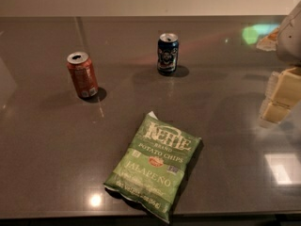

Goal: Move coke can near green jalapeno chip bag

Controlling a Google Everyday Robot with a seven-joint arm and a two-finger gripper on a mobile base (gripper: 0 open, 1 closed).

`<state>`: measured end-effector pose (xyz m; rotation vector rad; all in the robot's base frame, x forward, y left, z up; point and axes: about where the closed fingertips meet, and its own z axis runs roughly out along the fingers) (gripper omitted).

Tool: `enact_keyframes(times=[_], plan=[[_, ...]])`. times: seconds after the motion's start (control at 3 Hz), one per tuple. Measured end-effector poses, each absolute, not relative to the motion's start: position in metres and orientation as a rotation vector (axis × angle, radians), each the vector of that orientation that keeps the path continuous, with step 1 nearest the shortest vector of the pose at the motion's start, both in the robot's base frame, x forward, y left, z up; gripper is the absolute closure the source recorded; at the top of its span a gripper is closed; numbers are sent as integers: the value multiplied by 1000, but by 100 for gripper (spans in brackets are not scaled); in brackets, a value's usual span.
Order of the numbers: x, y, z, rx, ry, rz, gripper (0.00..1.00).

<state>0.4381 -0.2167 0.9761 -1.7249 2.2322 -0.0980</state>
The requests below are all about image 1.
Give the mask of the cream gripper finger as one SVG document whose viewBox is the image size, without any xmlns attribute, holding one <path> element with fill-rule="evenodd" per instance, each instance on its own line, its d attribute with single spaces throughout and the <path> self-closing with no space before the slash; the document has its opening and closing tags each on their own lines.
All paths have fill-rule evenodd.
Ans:
<svg viewBox="0 0 301 226">
<path fill-rule="evenodd" d="M 259 125 L 269 128 L 280 124 L 301 101 L 301 68 L 272 72 L 259 113 Z"/>
</svg>

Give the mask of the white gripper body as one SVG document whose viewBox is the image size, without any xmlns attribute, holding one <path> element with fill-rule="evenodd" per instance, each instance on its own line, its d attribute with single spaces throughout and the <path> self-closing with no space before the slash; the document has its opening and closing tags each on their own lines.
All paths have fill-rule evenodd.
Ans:
<svg viewBox="0 0 301 226">
<path fill-rule="evenodd" d="M 288 64 L 301 65 L 301 1 L 280 24 L 277 57 Z"/>
</svg>

